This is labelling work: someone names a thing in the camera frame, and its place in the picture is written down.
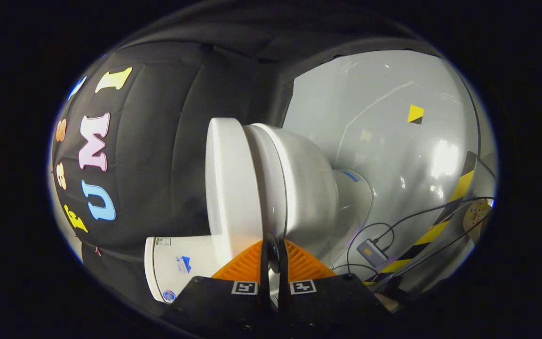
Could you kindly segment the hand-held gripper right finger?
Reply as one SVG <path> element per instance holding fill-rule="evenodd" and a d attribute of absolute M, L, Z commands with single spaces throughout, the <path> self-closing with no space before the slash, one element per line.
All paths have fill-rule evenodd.
<path fill-rule="evenodd" d="M 336 274 L 289 240 L 278 243 L 278 314 L 289 338 L 378 338 L 389 312 L 354 274 Z"/>

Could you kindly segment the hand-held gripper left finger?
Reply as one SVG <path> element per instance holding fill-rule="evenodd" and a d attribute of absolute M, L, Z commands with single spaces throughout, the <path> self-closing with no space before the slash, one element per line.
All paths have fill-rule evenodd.
<path fill-rule="evenodd" d="M 194 338 L 262 338 L 271 315 L 267 242 L 258 240 L 211 274 L 187 280 L 161 321 Z"/>

